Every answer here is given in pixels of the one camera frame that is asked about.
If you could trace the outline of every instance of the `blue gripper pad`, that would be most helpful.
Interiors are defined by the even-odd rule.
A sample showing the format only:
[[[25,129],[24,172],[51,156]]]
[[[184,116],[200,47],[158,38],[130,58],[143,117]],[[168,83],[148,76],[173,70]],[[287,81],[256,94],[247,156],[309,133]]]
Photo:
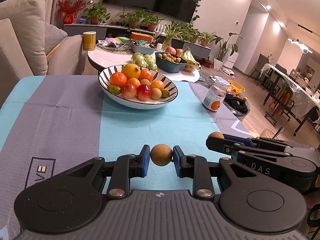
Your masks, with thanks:
[[[177,176],[180,177],[181,176],[181,157],[184,157],[184,153],[183,151],[181,150],[180,146],[175,146],[173,148],[173,163],[174,163],[174,167],[176,168],[176,173],[177,173]]]
[[[150,162],[150,146],[144,145],[139,156],[143,157],[142,162],[142,177],[144,178],[148,173],[148,167]]]
[[[247,138],[241,138],[241,137],[237,137],[237,136],[233,136],[233,135],[229,135],[229,134],[223,134],[223,136],[227,140],[241,142],[244,144],[244,146],[247,146],[247,147],[255,148],[257,146],[256,143],[252,143],[252,141]]]

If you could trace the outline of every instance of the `chair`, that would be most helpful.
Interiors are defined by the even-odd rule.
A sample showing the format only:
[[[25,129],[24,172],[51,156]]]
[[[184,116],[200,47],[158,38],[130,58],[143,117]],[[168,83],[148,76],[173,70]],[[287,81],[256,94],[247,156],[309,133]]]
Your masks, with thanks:
[[[264,67],[264,65],[266,63],[269,63],[269,59],[266,56],[260,54],[259,58],[258,58],[258,61],[257,61],[257,64],[255,66],[255,69],[254,69],[254,71],[251,73],[251,75],[248,78],[250,78],[257,71],[258,75],[254,80],[256,82],[258,77],[259,77],[259,74],[261,73],[262,68]]]
[[[276,69],[280,70],[282,73],[287,74],[287,70],[284,67],[281,67],[279,64],[276,65]],[[275,83],[278,75],[273,71],[271,74],[269,82],[263,87],[262,91],[271,83]],[[282,78],[279,79],[278,83],[276,84],[277,87],[281,87],[284,83]]]

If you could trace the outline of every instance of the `apple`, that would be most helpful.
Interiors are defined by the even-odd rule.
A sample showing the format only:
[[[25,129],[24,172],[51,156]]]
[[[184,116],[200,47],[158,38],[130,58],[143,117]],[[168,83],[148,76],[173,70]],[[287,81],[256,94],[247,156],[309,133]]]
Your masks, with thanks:
[[[137,89],[132,84],[125,84],[121,89],[121,94],[125,99],[132,99],[137,94]]]
[[[141,101],[147,101],[151,98],[151,88],[147,85],[140,85],[137,88],[137,96]]]
[[[170,53],[172,55],[176,55],[176,50],[173,47],[167,47],[165,50],[166,53]]]
[[[176,54],[175,55],[179,55],[179,53],[182,53],[183,52],[183,49],[176,49]]]

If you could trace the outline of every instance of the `flower pot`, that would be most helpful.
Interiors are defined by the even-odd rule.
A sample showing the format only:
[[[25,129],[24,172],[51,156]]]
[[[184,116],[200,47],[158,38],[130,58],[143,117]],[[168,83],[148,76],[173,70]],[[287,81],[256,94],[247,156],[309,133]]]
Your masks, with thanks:
[[[213,64],[213,68],[215,70],[220,70],[222,68],[223,65],[223,61],[217,60],[216,58],[214,59],[214,64]]]
[[[204,65],[205,67],[207,67],[207,68],[210,68],[210,67],[212,66],[212,64],[213,64],[213,62],[210,61],[210,60],[205,59],[205,60],[203,61],[203,65]]]
[[[132,23],[130,23],[131,28],[135,28],[137,26],[138,26],[138,21],[133,21]]]
[[[162,50],[166,50],[167,47],[171,47],[172,38],[166,38],[164,43],[162,43]]]
[[[154,32],[155,31],[155,29],[157,28],[157,24],[149,24],[148,25],[148,31],[150,31],[150,32]]]
[[[204,47],[208,46],[208,42],[209,41],[201,41],[201,46],[204,46]]]
[[[92,16],[91,17],[91,24],[97,25],[99,23],[98,17]]]
[[[72,24],[73,23],[73,12],[66,13],[66,16],[63,19],[63,24]]]

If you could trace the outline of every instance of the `round coffee table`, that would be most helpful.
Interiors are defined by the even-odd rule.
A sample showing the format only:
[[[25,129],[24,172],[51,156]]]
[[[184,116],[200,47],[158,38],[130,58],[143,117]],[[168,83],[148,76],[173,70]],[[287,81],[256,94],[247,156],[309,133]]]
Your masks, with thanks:
[[[88,51],[88,60],[89,63],[100,73],[104,69],[114,65],[125,65],[131,63],[132,54],[126,55],[126,52],[121,53],[123,54],[111,53],[100,48],[99,45],[96,45],[95,50]],[[157,71],[172,81],[188,81],[194,83],[200,78],[199,71],[188,72],[182,70],[178,73],[168,73],[160,68],[158,68]]]

